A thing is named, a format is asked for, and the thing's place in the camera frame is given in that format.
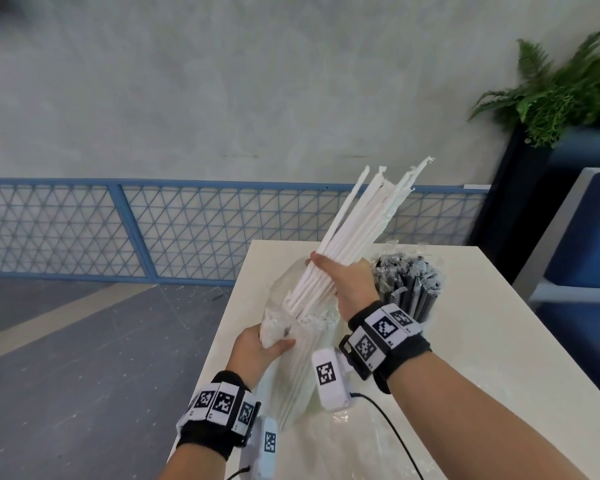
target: beige floor stripe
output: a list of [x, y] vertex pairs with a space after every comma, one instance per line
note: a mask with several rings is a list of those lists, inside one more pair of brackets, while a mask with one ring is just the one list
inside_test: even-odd
[[152, 286], [144, 283], [116, 283], [84, 298], [0, 331], [0, 356], [34, 340], [71, 325], [127, 298], [142, 293]]

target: concrete wall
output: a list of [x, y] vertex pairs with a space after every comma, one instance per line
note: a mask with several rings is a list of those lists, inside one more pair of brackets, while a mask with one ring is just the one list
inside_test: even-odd
[[600, 0], [12, 0], [0, 13], [0, 177], [489, 183], [506, 136], [466, 122], [558, 59]]

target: bundle of white sticks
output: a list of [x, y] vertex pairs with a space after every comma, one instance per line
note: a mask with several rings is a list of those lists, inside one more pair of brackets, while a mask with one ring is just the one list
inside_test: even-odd
[[[361, 259], [369, 245], [384, 232], [398, 207], [412, 192], [412, 185], [417, 176], [432, 161], [433, 158], [427, 157], [417, 167], [411, 167], [395, 185], [384, 178], [386, 167], [380, 167], [344, 219], [369, 174], [367, 166], [339, 209], [317, 252], [344, 265]], [[334, 293], [331, 279], [310, 263], [296, 288], [285, 298], [284, 306], [293, 317], [302, 318], [323, 305]]]

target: wire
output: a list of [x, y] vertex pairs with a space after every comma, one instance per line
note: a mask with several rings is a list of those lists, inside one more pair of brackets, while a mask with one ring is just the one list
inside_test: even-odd
[[398, 430], [395, 428], [395, 426], [393, 425], [393, 423], [391, 422], [391, 420], [389, 419], [389, 416], [387, 416], [384, 411], [382, 411], [382, 409], [380, 408], [380, 406], [377, 405], [377, 403], [371, 399], [369, 396], [364, 395], [364, 394], [360, 394], [359, 392], [352, 392], [351, 393], [352, 397], [363, 397], [366, 400], [368, 400], [371, 404], [373, 404], [376, 409], [378, 411], [380, 411], [380, 414], [382, 414], [382, 416], [384, 416], [384, 419], [386, 419], [387, 423], [389, 423], [389, 426], [391, 426], [391, 429], [393, 430], [393, 432], [395, 433], [395, 435], [398, 437], [398, 439], [400, 440], [400, 444], [402, 444], [402, 447], [404, 448], [404, 450], [407, 452], [407, 455], [409, 455], [409, 460], [411, 460], [411, 463], [413, 464], [413, 468], [416, 469], [416, 473], [418, 474], [418, 476], [420, 477], [420, 480], [424, 480], [422, 474], [420, 473], [418, 466], [416, 465], [416, 462], [413, 460], [413, 457], [411, 456], [411, 453], [409, 453], [409, 450], [407, 448], [407, 445], [404, 444], [404, 441], [402, 441], [402, 438], [400, 437], [400, 435], [398, 434]]
[[227, 480], [231, 480], [232, 478], [236, 478], [238, 475], [240, 475], [241, 473], [247, 473], [249, 470], [251, 469], [251, 467], [245, 467], [245, 468], [241, 468], [240, 470], [238, 470], [236, 473], [234, 473], [233, 475], [231, 475], [229, 478], [227, 478]]

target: blue seat cushion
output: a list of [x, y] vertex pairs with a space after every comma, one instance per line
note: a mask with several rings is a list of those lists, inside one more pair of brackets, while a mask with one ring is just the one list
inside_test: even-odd
[[536, 315], [600, 389], [600, 305], [544, 303]]
[[544, 275], [557, 285], [600, 288], [600, 173], [591, 179]]

